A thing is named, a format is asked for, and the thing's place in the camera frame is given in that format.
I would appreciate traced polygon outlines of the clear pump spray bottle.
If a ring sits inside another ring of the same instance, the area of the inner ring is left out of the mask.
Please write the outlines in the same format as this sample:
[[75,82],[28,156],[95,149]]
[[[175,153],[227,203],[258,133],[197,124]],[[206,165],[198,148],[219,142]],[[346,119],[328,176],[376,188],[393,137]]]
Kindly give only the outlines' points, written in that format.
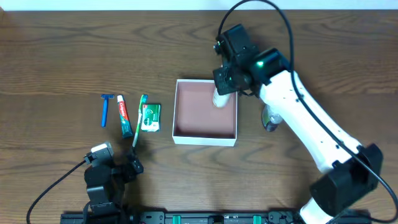
[[269,105],[265,105],[262,114],[262,124],[267,132],[273,132],[283,122],[280,114],[276,113]]

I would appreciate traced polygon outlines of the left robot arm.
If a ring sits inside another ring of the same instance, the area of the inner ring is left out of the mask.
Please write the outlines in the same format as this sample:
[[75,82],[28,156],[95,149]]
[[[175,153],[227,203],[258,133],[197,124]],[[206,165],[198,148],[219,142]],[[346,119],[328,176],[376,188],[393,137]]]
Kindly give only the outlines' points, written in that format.
[[117,165],[113,156],[114,151],[108,143],[93,147],[85,156],[90,165],[84,173],[90,208],[100,217],[126,214],[123,208],[125,185],[144,171],[133,147],[126,154],[124,164]]

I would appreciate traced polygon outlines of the blue disposable razor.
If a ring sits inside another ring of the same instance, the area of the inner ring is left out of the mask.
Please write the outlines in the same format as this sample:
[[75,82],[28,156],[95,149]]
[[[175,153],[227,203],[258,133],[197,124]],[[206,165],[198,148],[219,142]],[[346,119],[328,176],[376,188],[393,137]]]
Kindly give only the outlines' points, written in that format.
[[103,112],[102,112],[102,117],[101,117],[101,127],[105,128],[106,122],[107,122],[109,100],[113,99],[114,95],[102,94],[101,98],[103,99]]

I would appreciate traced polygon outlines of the white leaf-print tube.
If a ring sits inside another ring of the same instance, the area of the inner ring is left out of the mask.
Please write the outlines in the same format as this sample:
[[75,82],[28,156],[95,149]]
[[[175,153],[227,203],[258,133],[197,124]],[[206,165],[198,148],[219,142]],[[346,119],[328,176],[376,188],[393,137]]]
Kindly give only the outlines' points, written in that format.
[[217,107],[217,108],[223,108],[223,107],[225,107],[226,104],[228,103],[229,98],[230,98],[230,93],[227,93],[227,94],[225,94],[225,95],[220,95],[220,94],[218,93],[218,89],[215,88],[214,94],[213,94],[212,102],[213,102],[213,105],[214,105],[215,107]]

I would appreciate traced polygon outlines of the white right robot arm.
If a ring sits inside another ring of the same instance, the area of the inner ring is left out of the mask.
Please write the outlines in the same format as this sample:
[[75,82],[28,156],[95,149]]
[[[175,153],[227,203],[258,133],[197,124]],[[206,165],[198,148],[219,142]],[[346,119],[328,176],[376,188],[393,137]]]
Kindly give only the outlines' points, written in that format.
[[322,177],[310,186],[311,199],[301,208],[305,223],[329,223],[374,190],[383,155],[371,144],[363,147],[343,131],[312,98],[277,50],[260,52],[238,24],[216,37],[215,52],[223,65],[214,70],[216,95],[251,90],[279,120],[284,120],[310,152]]

